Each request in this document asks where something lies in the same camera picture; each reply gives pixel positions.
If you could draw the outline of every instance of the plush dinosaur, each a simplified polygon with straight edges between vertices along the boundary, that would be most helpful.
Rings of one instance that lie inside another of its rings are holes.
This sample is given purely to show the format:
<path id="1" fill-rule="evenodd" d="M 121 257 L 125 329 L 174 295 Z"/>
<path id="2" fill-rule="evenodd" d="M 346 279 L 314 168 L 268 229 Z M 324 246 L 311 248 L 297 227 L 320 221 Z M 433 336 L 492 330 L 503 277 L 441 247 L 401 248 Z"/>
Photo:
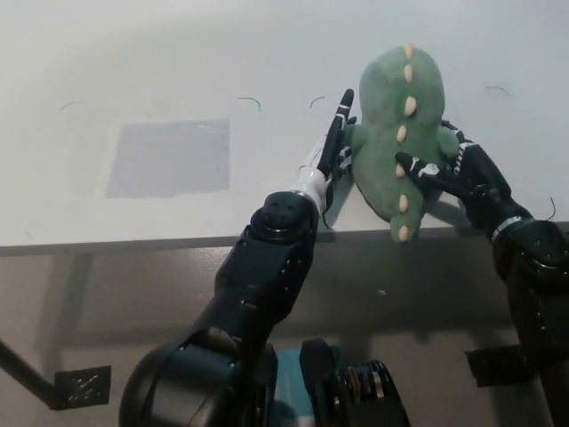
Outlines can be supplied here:
<path id="1" fill-rule="evenodd" d="M 440 71 L 423 50 L 412 44 L 397 47 L 367 66 L 359 97 L 361 124 L 346 131 L 354 182 L 367 204 L 389 222 L 393 239 L 409 241 L 440 191 L 413 185 L 395 154 L 440 163 L 459 150 L 454 133 L 441 126 L 445 89 Z"/>

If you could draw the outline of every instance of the robotic hand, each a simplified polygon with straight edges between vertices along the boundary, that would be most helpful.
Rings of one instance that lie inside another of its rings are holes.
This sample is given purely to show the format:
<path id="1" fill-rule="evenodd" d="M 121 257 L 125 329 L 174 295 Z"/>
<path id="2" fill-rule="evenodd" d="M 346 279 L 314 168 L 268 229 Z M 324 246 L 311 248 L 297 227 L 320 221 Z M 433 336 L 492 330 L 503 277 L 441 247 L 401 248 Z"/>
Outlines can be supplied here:
<path id="1" fill-rule="evenodd" d="M 307 276 L 318 217 L 340 177 L 347 90 L 327 135 L 287 191 L 269 195 L 215 278 L 215 294 L 184 339 L 151 351 L 127 383 L 124 427 L 266 426 L 276 355 L 267 339 Z"/>
<path id="2" fill-rule="evenodd" d="M 459 155 L 443 165 L 399 152 L 396 160 L 421 188 L 455 195 L 472 225 L 493 246 L 494 267 L 508 288 L 509 308 L 523 353 L 537 368 L 554 424 L 569 425 L 569 243 L 553 222 L 537 221 L 485 151 L 454 130 Z"/>

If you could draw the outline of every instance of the yellow spike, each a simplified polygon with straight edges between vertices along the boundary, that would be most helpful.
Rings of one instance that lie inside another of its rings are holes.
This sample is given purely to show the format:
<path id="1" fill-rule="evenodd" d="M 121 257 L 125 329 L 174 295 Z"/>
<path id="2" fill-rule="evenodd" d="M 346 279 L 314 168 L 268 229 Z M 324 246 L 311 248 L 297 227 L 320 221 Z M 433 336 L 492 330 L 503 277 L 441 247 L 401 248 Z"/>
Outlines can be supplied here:
<path id="1" fill-rule="evenodd" d="M 408 97 L 407 101 L 405 101 L 405 115 L 410 116 L 412 113 L 415 112 L 416 109 L 417 109 L 417 100 L 415 100 L 413 96 Z"/>
<path id="2" fill-rule="evenodd" d="M 414 51 L 413 43 L 408 43 L 405 45 L 405 56 L 408 59 L 411 59 L 411 57 L 413 56 L 413 51 Z"/>
<path id="3" fill-rule="evenodd" d="M 413 67 L 411 64 L 405 65 L 403 72 L 405 74 L 405 80 L 407 80 L 407 83 L 411 83 L 413 80 Z"/>

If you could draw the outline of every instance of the robot finger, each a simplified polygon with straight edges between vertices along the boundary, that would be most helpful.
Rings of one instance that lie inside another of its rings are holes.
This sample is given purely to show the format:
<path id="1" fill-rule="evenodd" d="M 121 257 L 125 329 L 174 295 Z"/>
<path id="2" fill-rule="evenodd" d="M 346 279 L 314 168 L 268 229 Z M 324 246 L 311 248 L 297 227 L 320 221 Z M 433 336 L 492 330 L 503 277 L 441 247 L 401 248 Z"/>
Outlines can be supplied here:
<path id="1" fill-rule="evenodd" d="M 468 192 L 458 185 L 452 170 L 447 165 L 438 166 L 434 163 L 427 163 L 403 152 L 396 154 L 396 161 L 403 167 L 409 179 L 420 189 L 441 189 L 458 198 L 468 196 Z"/>

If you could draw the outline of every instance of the metal spring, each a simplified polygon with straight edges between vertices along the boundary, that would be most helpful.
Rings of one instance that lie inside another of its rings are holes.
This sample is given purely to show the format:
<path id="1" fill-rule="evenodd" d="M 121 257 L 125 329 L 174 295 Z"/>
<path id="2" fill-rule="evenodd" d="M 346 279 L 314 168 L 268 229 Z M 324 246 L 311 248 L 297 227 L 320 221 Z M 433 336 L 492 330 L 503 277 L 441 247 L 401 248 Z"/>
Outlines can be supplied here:
<path id="1" fill-rule="evenodd" d="M 349 391 L 353 404 L 367 400 L 383 399 L 385 385 L 389 381 L 387 369 L 377 360 L 338 370 L 340 379 Z"/>

